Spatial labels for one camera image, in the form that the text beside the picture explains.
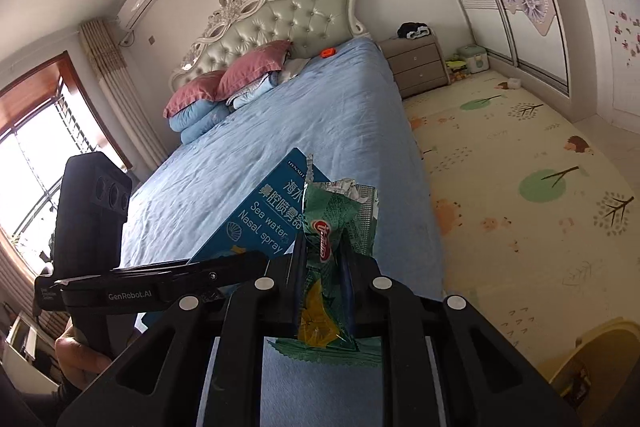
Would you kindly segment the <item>left hand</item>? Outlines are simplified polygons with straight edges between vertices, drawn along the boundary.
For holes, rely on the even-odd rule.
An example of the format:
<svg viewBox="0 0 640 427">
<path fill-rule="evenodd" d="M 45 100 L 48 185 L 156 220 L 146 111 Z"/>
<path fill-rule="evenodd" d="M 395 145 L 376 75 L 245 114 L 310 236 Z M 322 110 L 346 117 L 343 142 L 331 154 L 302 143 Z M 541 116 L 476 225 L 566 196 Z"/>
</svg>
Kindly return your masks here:
<svg viewBox="0 0 640 427">
<path fill-rule="evenodd" d="M 112 363 L 76 338 L 72 320 L 67 321 L 65 331 L 55 340 L 54 352 L 65 378 L 80 390 L 86 389 Z"/>
</svg>

